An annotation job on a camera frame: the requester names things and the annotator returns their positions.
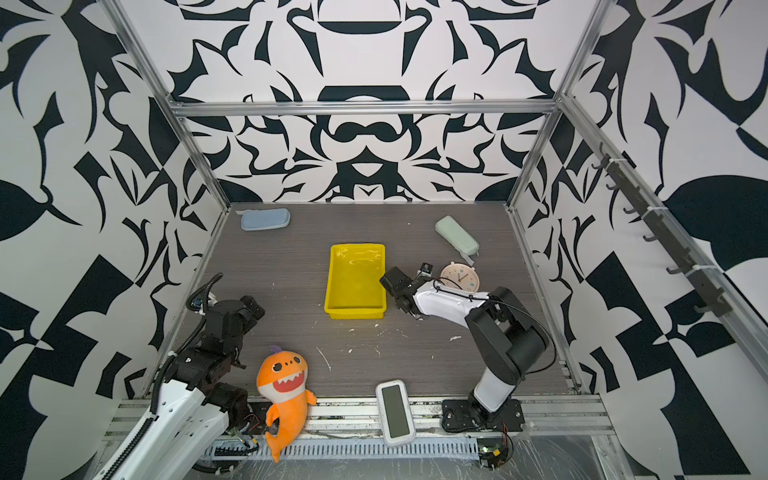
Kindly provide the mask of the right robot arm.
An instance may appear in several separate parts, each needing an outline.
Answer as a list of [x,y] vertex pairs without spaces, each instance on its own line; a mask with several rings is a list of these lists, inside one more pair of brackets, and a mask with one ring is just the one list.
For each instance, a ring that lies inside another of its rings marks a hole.
[[380,283],[401,311],[415,318],[444,319],[469,330],[485,364],[470,401],[477,411],[495,414],[533,371],[550,347],[551,335],[511,290],[470,292],[452,278],[434,276],[431,268],[423,264],[411,278],[392,267]]

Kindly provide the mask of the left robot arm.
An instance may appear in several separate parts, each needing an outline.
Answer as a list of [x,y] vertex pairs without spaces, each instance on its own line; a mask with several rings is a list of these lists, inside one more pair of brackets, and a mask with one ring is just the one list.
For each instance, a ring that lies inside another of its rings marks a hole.
[[244,367],[244,337],[265,310],[246,295],[201,300],[198,313],[198,325],[156,375],[147,410],[96,479],[182,479],[217,438],[248,424],[248,392],[222,378]]

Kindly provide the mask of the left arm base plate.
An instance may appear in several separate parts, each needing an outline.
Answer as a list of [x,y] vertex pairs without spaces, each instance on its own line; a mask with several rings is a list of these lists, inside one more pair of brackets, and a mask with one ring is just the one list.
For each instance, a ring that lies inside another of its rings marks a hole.
[[271,406],[272,403],[265,399],[249,400],[247,404],[238,405],[234,425],[225,429],[220,437],[236,437],[236,432],[248,438],[262,436],[269,429],[266,417]]

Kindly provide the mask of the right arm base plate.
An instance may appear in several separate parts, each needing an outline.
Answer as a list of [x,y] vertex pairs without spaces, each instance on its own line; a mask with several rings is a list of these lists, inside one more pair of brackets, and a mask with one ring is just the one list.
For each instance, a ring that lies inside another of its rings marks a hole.
[[495,412],[486,410],[474,397],[441,402],[441,427],[448,433],[479,431],[521,432],[525,424],[521,403],[508,398]]

